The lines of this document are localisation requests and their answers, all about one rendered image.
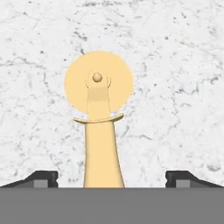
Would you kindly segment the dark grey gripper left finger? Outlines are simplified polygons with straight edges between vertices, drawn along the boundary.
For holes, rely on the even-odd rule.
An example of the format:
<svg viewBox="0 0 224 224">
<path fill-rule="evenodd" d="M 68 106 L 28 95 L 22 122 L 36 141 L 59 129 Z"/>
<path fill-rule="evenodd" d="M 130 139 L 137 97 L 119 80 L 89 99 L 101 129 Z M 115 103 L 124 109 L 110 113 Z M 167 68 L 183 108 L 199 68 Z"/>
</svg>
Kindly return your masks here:
<svg viewBox="0 0 224 224">
<path fill-rule="evenodd" d="M 3 185 L 3 188 L 58 188 L 57 171 L 35 171 L 19 181 Z"/>
</svg>

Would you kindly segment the yellow pizza cutter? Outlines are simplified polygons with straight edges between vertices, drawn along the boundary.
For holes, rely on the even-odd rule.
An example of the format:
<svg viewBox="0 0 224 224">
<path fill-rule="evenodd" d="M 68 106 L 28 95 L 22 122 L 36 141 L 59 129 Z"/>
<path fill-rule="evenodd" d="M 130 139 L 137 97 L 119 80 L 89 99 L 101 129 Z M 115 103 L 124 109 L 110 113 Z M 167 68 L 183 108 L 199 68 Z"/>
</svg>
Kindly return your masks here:
<svg viewBox="0 0 224 224">
<path fill-rule="evenodd" d="M 80 56 L 67 70 L 65 93 L 68 101 L 87 119 L 85 126 L 86 188 L 123 188 L 115 122 L 122 114 L 111 114 L 130 98 L 133 76 L 127 63 L 111 52 L 95 51 Z"/>
</svg>

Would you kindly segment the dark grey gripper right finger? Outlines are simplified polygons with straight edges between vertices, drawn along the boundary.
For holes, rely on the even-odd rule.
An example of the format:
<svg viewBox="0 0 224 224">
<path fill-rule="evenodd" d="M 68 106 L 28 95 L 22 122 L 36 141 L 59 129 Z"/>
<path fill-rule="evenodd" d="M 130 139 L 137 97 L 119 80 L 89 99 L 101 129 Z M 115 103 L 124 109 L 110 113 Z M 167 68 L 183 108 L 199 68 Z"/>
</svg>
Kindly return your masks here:
<svg viewBox="0 0 224 224">
<path fill-rule="evenodd" d="M 189 171 L 167 171 L 165 173 L 166 188 L 221 188 L 221 185 L 199 179 Z"/>
</svg>

